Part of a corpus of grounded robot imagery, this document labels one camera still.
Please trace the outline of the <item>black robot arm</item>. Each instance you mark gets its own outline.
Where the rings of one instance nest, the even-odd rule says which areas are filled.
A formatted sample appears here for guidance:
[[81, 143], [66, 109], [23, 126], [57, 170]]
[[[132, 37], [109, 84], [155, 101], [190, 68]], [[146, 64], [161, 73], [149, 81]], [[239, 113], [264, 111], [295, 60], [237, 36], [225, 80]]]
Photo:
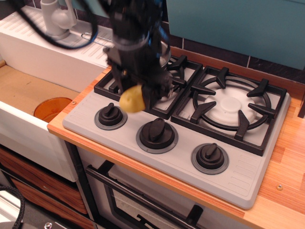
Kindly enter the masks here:
[[[170, 55], [170, 48], [162, 48], [169, 39], [161, 27], [163, 3], [160, 0], [101, 0], [112, 26], [113, 46], [105, 48], [114, 79], [121, 90], [120, 108], [128, 113], [150, 110], [173, 91], [171, 74], [160, 59]], [[66, 50], [62, 44], [76, 16], [71, 1], [63, 10], [56, 0], [41, 1], [46, 31], [22, 10], [20, 0], [11, 0], [15, 11], [48, 43]]]

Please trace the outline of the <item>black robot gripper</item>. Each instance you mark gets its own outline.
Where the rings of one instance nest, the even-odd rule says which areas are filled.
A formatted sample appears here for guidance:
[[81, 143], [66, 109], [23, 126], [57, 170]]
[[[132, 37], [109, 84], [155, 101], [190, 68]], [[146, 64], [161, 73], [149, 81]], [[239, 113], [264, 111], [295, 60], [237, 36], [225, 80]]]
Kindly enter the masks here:
[[160, 66], [162, 52], [161, 42], [153, 46], [146, 44], [132, 50], [119, 50], [116, 46], [104, 48], [107, 62], [112, 66], [112, 75], [121, 92], [136, 85], [142, 86], [142, 97], [145, 111], [151, 110], [155, 104], [167, 95], [163, 86], [172, 82], [172, 75], [165, 67]]

